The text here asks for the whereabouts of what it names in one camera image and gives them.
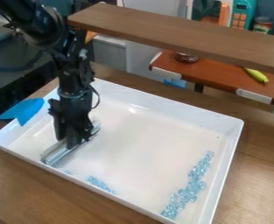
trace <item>small blue bead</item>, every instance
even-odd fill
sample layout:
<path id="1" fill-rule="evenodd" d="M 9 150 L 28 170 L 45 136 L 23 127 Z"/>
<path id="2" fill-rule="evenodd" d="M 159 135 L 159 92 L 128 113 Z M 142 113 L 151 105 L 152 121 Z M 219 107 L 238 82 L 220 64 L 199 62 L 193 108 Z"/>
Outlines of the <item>small blue bead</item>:
<path id="1" fill-rule="evenodd" d="M 69 175 L 72 175 L 72 172 L 71 172 L 71 171 L 64 171 L 64 173 L 69 174 Z"/>
<path id="2" fill-rule="evenodd" d="M 196 195 L 193 195 L 190 199 L 190 201 L 195 202 L 198 199 L 198 197 Z"/>
<path id="3" fill-rule="evenodd" d="M 194 177 L 196 175 L 196 173 L 194 172 L 194 171 L 190 171 L 189 173 L 188 173 L 188 177 L 189 178 L 192 178 L 192 177 Z"/>
<path id="4" fill-rule="evenodd" d="M 199 187 L 201 190 L 203 190 L 204 188 L 207 187 L 207 183 L 201 181 L 201 182 L 198 183 L 198 187 Z"/>

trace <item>plastic tray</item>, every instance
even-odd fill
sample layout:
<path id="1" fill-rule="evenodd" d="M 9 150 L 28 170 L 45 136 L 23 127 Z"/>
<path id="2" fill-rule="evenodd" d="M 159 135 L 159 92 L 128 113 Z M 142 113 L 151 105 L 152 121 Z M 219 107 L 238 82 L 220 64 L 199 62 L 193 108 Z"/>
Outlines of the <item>plastic tray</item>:
<path id="1" fill-rule="evenodd" d="M 14 120 L 1 129 L 0 148 L 163 223 L 211 223 L 243 121 L 104 80 L 93 86 L 102 103 L 92 116 L 100 118 L 102 130 L 55 167 L 40 162 L 57 142 L 48 103 L 25 126 Z M 58 98 L 56 90 L 45 100 L 50 98 Z M 203 179 L 206 189 L 175 220 L 160 215 L 206 151 L 215 153 Z M 89 176 L 116 195 L 89 184 Z"/>

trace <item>table surface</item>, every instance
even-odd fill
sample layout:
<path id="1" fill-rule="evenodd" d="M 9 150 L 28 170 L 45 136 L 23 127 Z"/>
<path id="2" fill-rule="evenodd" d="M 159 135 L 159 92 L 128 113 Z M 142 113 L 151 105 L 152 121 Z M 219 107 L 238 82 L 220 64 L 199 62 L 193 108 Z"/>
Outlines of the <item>table surface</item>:
<path id="1" fill-rule="evenodd" d="M 37 49 L 27 45 L 21 37 L 9 38 L 0 44 L 0 66 L 22 67 L 31 60 L 37 52 Z M 50 55 L 44 54 L 31 69 L 16 73 L 0 73 L 0 89 L 9 86 L 14 81 L 21 79 L 31 71 L 49 63 L 51 60 Z"/>
<path id="2" fill-rule="evenodd" d="M 93 65 L 96 77 L 245 121 L 214 217 L 215 224 L 274 224 L 274 115 L 136 75 Z M 32 97 L 57 87 L 57 80 Z M 0 150 L 0 221 L 4 223 L 157 223 Z"/>
<path id="3" fill-rule="evenodd" d="M 264 73 L 269 82 L 266 84 L 254 80 L 241 67 L 201 58 L 196 63 L 181 63 L 174 58 L 174 52 L 164 51 L 150 64 L 153 67 L 181 74 L 181 79 L 217 88 L 235 94 L 237 89 L 272 98 L 274 104 L 274 74 Z"/>

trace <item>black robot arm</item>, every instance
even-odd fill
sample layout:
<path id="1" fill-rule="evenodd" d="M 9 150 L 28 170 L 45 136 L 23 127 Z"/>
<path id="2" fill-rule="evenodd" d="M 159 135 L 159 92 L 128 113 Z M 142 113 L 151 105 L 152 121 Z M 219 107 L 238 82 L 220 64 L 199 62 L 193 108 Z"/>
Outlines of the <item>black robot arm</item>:
<path id="1" fill-rule="evenodd" d="M 24 34 L 28 44 L 53 56 L 60 79 L 60 100 L 50 100 L 57 139 L 67 148 L 88 141 L 94 134 L 88 115 L 92 109 L 90 86 L 94 73 L 84 50 L 86 31 L 75 30 L 54 9 L 38 0 L 0 0 L 0 11 Z"/>

